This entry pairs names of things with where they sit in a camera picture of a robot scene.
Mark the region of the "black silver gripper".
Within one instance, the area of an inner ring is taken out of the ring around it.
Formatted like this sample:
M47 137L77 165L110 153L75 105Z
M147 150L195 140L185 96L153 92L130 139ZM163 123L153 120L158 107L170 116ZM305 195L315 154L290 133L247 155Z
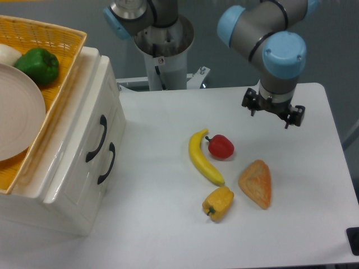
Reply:
M251 116L255 112L264 110L279 117L285 117L285 129L289 126L300 127L305 116L305 107L302 105L292 106L295 87L284 94L268 91L259 80L256 85L258 92L250 87L247 88L242 100L242 106L247 108Z

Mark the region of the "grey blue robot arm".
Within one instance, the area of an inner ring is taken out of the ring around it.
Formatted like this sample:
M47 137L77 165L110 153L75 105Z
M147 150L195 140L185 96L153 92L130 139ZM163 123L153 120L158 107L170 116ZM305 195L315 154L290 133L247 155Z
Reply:
M306 64L306 44L288 28L317 8L317 1L261 1L252 10L227 9L217 35L260 71L259 88L247 89L242 105L267 111L288 126L300 126L304 106L291 100ZM187 88L187 51L194 28L178 12L177 1L113 1L103 11L118 38L133 39L143 54L151 90Z

